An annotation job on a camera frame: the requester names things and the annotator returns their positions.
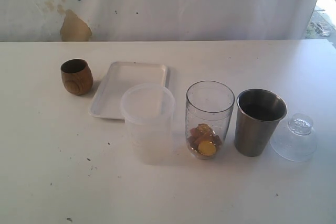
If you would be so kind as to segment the stainless steel cup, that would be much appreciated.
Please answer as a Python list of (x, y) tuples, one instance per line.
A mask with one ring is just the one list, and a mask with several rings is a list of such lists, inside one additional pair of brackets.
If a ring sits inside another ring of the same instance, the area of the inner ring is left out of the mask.
[(237, 97), (234, 145), (243, 155), (262, 154), (279, 122), (287, 115), (284, 100), (264, 89), (248, 89)]

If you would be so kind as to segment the gold coin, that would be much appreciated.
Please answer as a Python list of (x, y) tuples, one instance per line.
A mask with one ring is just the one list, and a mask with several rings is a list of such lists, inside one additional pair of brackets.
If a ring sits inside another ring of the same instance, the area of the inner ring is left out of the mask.
[(217, 152), (215, 144), (211, 141), (200, 142), (197, 149), (204, 156), (213, 156)]

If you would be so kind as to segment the clear plastic shaker cup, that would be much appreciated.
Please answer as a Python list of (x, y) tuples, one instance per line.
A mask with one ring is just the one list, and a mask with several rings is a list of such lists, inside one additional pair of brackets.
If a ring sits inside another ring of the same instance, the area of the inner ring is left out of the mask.
[[(186, 92), (185, 137), (188, 149), (198, 159), (212, 159), (221, 150), (227, 136), (234, 101), (233, 91), (227, 85), (217, 81), (200, 81), (188, 88)], [(202, 155), (193, 149), (187, 141), (190, 130), (202, 123), (209, 125), (222, 141), (222, 146), (213, 156)]]

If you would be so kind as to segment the translucent plastic measuring cup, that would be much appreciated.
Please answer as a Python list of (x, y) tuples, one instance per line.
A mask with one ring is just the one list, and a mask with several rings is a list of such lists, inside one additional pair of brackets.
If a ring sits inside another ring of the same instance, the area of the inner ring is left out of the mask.
[(172, 150), (175, 98), (159, 84), (143, 83), (127, 90), (120, 103), (135, 156), (148, 165), (161, 164)]

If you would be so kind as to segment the brown wooden cubes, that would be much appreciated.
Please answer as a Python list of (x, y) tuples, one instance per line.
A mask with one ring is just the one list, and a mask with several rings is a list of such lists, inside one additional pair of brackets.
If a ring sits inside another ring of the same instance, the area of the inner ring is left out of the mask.
[(209, 141), (219, 150), (222, 146), (222, 141), (215, 131), (207, 124), (199, 124), (190, 130), (190, 136), (187, 138), (190, 146), (198, 151), (198, 147), (202, 142)]

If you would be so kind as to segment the brown wooden cup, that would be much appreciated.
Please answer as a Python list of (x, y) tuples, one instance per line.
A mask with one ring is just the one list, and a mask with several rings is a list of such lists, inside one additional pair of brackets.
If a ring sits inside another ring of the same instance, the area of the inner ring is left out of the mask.
[(71, 59), (61, 67), (61, 79), (65, 89), (74, 95), (87, 94), (93, 86), (93, 75), (83, 59)]

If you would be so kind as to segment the white rectangular tray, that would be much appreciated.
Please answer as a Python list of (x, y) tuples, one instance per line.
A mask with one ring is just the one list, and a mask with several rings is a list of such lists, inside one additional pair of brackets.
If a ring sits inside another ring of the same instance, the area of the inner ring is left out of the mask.
[(120, 104), (127, 90), (143, 83), (156, 83), (167, 88), (169, 80), (170, 69), (164, 64), (113, 62), (97, 88), (89, 114), (94, 118), (124, 121)]

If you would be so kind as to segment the clear plastic shaker lid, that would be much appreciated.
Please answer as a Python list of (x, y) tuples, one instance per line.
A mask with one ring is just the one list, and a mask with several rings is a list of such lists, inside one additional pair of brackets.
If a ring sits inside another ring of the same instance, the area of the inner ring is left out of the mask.
[(301, 113), (279, 122), (270, 145), (281, 157), (293, 162), (308, 161), (317, 149), (313, 120)]

